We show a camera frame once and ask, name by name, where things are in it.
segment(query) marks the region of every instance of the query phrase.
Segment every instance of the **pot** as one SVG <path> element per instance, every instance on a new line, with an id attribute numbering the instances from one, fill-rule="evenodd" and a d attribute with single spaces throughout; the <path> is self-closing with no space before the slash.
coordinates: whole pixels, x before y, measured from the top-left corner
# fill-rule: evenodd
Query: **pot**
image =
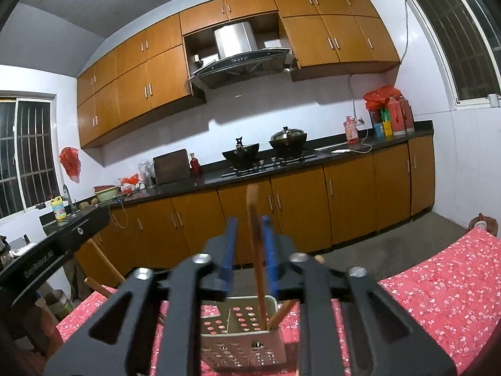
<path id="1" fill-rule="evenodd" d="M 271 136 L 270 145 L 275 149 L 279 158 L 298 158 L 302 154 L 307 133 L 301 129 L 290 129 L 285 126 Z"/>
<path id="2" fill-rule="evenodd" d="M 257 152 L 259 151 L 259 143 L 257 144 L 242 144 L 242 137 L 236 139 L 234 150 L 225 151 L 222 156 L 226 158 L 234 168 L 251 168 L 256 162 Z"/>

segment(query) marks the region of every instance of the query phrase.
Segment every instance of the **pot lid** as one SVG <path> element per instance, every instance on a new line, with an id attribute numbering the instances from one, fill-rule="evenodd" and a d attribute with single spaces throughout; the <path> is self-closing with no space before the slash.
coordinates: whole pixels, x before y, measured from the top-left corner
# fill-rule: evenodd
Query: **pot lid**
<path id="1" fill-rule="evenodd" d="M 289 137 L 295 137 L 295 136 L 301 136 L 305 134 L 305 132 L 301 129 L 290 129 L 289 127 L 285 126 L 282 131 L 279 131 L 275 133 L 274 135 L 271 136 L 270 141 L 275 141 L 275 140 L 281 140 L 284 138 L 289 138 Z"/>

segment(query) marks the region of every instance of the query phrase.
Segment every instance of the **bowl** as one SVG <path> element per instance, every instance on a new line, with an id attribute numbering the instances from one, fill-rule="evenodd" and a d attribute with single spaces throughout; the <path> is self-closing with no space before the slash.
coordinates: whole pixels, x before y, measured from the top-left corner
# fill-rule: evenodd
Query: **bowl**
<path id="1" fill-rule="evenodd" d="M 96 192 L 97 199 L 99 202 L 111 201 L 114 196 L 118 195 L 120 188 L 117 186 L 112 186 L 108 189 L 103 189 L 102 191 Z"/>

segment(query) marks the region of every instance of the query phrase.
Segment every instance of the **stainless steel range hood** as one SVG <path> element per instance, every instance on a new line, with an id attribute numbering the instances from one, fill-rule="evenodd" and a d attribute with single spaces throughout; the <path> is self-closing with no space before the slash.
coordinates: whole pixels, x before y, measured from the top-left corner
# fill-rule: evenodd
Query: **stainless steel range hood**
<path id="1" fill-rule="evenodd" d="M 203 90 L 282 72 L 294 57 L 289 48 L 257 48 L 249 22 L 226 25 L 214 31 L 219 60 L 195 71 L 189 79 Z"/>

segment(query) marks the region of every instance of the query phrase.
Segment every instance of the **basket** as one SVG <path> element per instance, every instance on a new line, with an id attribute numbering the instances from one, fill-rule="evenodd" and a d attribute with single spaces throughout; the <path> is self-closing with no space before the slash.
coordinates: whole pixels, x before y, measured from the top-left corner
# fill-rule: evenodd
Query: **basket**
<path id="1" fill-rule="evenodd" d="M 259 328 L 257 297 L 229 297 L 217 302 L 219 315 L 201 318 L 201 358 L 215 372 L 245 368 L 279 368 L 287 361 L 280 328 Z M 265 296 L 266 315 L 277 310 L 276 300 Z"/>

